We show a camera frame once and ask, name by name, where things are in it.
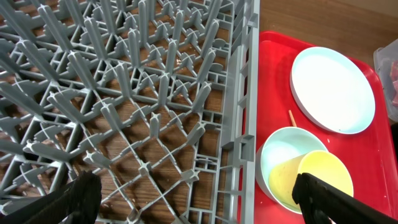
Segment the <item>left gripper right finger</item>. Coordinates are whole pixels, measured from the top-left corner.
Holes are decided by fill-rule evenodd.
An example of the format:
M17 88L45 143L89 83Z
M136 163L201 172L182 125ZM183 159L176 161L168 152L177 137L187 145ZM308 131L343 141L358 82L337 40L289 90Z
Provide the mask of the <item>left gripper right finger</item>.
M292 198L306 224L397 224L397 220L305 172L297 175Z

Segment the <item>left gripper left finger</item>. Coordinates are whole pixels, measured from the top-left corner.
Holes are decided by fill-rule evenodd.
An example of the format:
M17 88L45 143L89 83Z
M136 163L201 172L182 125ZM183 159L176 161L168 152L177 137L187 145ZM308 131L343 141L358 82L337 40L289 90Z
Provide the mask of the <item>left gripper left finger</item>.
M101 179L91 171L42 197L10 199L1 223L94 223L102 199Z

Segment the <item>yellow plastic cup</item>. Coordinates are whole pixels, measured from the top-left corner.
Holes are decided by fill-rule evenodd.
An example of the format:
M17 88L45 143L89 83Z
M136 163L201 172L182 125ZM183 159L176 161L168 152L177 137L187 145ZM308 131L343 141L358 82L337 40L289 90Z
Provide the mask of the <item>yellow plastic cup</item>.
M343 162L328 151L311 151L277 164L269 174L271 193L292 212L302 212L292 198L296 178L302 173L312 174L349 196L354 195L353 181Z

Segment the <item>light blue bowl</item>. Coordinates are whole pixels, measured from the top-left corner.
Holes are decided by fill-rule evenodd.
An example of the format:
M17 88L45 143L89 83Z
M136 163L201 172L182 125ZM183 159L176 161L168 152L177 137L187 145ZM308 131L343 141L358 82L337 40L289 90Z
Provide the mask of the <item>light blue bowl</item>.
M326 146L311 132L297 127L284 127L274 131L256 152L256 182L265 195L290 212L301 214L295 208L280 201L271 192L269 176L278 164L312 151L326 151Z

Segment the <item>wooden chopstick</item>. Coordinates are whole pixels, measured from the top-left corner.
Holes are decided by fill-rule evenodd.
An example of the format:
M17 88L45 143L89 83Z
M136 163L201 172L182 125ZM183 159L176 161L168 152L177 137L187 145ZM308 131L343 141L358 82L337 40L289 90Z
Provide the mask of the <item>wooden chopstick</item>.
M292 114L292 111L291 111L291 110L288 110L288 114L289 114L289 118L290 118L290 121L291 121L291 123L292 123L292 126L293 126L293 127L297 127L297 123L295 122L295 118L294 118L294 116L293 116L293 114Z

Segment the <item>light blue round plate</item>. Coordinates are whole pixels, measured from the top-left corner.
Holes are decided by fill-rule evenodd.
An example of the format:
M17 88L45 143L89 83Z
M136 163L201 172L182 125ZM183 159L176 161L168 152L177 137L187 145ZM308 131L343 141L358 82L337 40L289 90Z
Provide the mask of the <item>light blue round plate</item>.
M374 93L348 57L326 47L309 47L294 58L290 89L304 115L334 133L358 134L375 116Z

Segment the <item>red snack wrapper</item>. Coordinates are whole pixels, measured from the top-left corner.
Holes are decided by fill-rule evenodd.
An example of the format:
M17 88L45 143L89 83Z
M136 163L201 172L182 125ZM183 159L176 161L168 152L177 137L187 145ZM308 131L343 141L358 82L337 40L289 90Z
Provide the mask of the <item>red snack wrapper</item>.
M397 61L393 61L391 64L391 72L390 72L390 78L392 80L392 84L395 90L395 94L392 100L392 104L397 107L397 102L398 102L398 87L397 87L397 74L398 74L398 68L397 68Z

